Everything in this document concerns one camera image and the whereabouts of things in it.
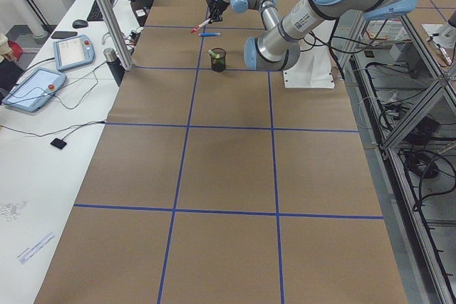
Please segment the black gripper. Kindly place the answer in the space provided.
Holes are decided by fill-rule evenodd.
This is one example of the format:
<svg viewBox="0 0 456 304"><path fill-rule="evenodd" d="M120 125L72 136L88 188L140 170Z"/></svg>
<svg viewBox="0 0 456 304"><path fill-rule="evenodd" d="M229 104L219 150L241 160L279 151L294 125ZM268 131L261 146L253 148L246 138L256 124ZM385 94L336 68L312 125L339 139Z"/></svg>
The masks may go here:
<svg viewBox="0 0 456 304"><path fill-rule="evenodd" d="M205 0L209 9L210 19L221 19L222 14L226 11L229 3L224 0Z"/></svg>

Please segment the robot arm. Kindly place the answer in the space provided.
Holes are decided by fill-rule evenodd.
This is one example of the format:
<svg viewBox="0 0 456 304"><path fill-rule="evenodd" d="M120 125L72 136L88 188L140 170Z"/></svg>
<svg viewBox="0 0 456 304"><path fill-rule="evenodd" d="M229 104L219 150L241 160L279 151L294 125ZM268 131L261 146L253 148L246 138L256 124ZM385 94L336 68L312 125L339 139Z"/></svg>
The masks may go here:
<svg viewBox="0 0 456 304"><path fill-rule="evenodd" d="M280 16L276 0L206 0L210 22L221 21L227 8L237 13L258 11L264 32L244 44L244 63L252 70L280 71L294 66L300 56L299 41L324 21L333 21L349 10L363 12L367 21L395 19L410 13L418 0L300 0Z"/></svg>

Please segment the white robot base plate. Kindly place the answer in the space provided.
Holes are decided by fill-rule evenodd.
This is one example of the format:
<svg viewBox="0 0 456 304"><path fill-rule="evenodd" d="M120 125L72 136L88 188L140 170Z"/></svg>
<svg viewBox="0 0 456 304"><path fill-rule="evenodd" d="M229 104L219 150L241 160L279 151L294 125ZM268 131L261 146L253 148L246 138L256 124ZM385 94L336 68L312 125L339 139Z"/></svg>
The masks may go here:
<svg viewBox="0 0 456 304"><path fill-rule="evenodd" d="M298 62L283 72L285 88L334 89L328 48L314 47L301 52Z"/></svg>

